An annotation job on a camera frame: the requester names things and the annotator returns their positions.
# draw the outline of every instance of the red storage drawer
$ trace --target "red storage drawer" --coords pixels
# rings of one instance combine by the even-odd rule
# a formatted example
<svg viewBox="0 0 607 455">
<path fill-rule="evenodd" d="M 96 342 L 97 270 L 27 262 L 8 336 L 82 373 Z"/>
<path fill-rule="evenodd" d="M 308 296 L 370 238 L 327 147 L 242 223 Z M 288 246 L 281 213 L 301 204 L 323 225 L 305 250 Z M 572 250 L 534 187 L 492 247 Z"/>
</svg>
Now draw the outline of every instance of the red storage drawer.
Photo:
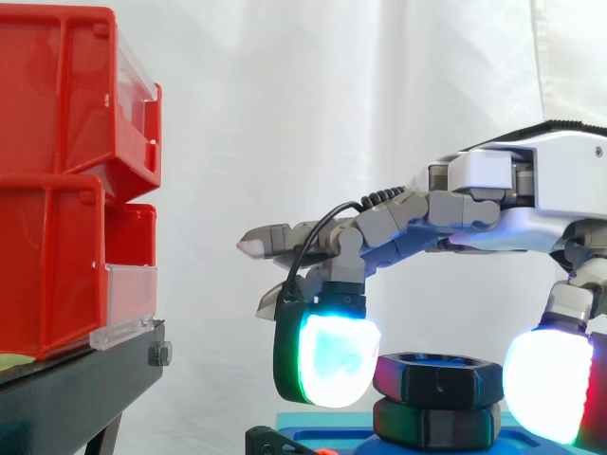
<svg viewBox="0 0 607 455">
<path fill-rule="evenodd" d="M 0 175 L 0 213 L 0 354 L 42 359 L 91 334 L 103 349 L 151 329 L 154 208 L 107 207 L 92 175 Z"/>
<path fill-rule="evenodd" d="M 0 174 L 91 173 L 119 203 L 160 185 L 160 89 L 112 10 L 0 4 L 0 62 Z"/>
</svg>

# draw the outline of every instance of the hex nut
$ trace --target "hex nut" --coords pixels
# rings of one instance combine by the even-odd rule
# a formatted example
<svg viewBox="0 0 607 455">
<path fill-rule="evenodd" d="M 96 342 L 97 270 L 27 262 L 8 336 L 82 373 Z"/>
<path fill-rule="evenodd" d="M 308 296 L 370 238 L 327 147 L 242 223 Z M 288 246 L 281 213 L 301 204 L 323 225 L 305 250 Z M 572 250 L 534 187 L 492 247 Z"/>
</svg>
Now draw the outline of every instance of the hex nut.
<svg viewBox="0 0 607 455">
<path fill-rule="evenodd" d="M 476 410 L 418 409 L 383 398 L 373 408 L 376 435 L 419 451 L 487 450 L 502 426 L 499 405 Z"/>
<path fill-rule="evenodd" d="M 373 385 L 394 401 L 431 410 L 479 410 L 504 398 L 500 365 L 456 355 L 383 355 Z"/>
</svg>

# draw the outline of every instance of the white glowing light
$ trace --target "white glowing light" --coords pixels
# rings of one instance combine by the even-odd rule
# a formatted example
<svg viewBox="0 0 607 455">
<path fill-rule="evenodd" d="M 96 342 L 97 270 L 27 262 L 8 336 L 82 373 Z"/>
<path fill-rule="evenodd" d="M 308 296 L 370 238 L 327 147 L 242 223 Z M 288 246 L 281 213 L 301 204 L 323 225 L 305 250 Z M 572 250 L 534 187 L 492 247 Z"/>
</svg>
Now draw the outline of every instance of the white glowing light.
<svg viewBox="0 0 607 455">
<path fill-rule="evenodd" d="M 300 331 L 298 359 L 306 399 L 327 408 L 359 400 L 373 380 L 380 338 L 366 319 L 309 316 Z"/>
<path fill-rule="evenodd" d="M 536 330 L 517 337 L 506 356 L 504 393 L 519 424 L 557 443 L 575 442 L 592 355 L 585 337 L 558 330 Z"/>
</svg>

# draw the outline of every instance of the bolt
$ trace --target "bolt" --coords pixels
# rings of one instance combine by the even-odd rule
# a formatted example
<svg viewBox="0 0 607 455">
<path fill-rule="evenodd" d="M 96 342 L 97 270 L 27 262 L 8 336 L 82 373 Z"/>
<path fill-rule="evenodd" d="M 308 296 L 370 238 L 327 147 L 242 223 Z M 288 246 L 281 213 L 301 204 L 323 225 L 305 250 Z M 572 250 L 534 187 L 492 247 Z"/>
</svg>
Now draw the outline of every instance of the bolt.
<svg viewBox="0 0 607 455">
<path fill-rule="evenodd" d="M 171 341 L 156 341 L 152 343 L 148 354 L 148 363 L 154 367 L 168 367 L 173 359 L 173 344 Z"/>
<path fill-rule="evenodd" d="M 259 455 L 274 455 L 274 447 L 270 444 L 266 444 L 259 449 Z"/>
</svg>

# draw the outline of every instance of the blue platform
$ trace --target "blue platform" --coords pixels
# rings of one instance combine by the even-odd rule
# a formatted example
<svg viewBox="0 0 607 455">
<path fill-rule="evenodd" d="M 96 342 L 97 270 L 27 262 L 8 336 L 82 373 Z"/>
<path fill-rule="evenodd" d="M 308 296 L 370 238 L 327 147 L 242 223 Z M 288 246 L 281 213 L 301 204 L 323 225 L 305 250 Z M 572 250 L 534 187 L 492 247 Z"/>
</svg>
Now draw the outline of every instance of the blue platform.
<svg viewBox="0 0 607 455">
<path fill-rule="evenodd" d="M 278 415 L 276 428 L 286 437 L 312 449 L 330 448 L 340 455 L 414 455 L 420 452 L 394 446 L 373 434 L 369 412 L 298 412 Z M 509 412 L 502 413 L 502 432 L 486 455 L 582 455 L 571 446 L 560 446 L 522 429 Z M 479 452 L 450 452 L 478 455 Z"/>
</svg>

